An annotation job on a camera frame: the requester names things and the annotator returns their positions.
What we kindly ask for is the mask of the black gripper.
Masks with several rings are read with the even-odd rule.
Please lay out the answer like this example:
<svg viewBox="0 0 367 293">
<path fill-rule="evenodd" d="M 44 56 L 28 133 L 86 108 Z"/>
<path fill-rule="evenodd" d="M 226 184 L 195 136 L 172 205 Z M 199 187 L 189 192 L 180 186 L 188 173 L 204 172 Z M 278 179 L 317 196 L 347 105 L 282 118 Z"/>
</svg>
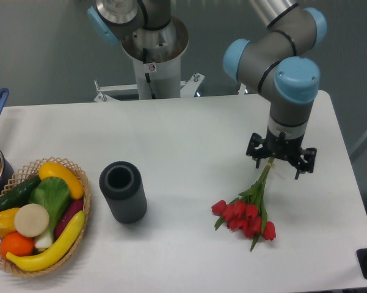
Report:
<svg viewBox="0 0 367 293">
<path fill-rule="evenodd" d="M 284 161 L 292 161 L 296 174 L 294 179 L 298 180 L 301 174 L 313 173 L 317 155 L 316 148 L 302 149 L 304 135 L 290 139 L 286 134 L 275 135 L 267 128 L 266 138 L 253 133 L 247 146 L 246 155 L 255 161 L 255 168 L 260 167 L 262 159 L 274 157 Z"/>
</svg>

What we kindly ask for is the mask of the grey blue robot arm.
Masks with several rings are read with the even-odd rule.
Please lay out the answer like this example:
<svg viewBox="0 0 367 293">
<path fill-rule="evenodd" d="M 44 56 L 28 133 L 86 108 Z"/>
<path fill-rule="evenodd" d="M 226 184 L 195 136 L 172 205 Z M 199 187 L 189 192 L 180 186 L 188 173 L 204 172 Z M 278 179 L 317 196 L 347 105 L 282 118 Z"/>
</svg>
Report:
<svg viewBox="0 0 367 293">
<path fill-rule="evenodd" d="M 267 27 L 257 42 L 235 40 L 223 69 L 271 104 L 265 137 L 253 134 L 247 155 L 256 162 L 274 157 L 297 174 L 314 170 L 315 148 L 302 148 L 319 90 L 318 66 L 304 54 L 327 33 L 324 15 L 296 1 L 252 1 Z M 181 96 L 180 59 L 189 41 L 185 25 L 172 16 L 169 1 L 93 1 L 87 11 L 98 35 L 120 43 L 132 59 L 140 99 Z"/>
</svg>

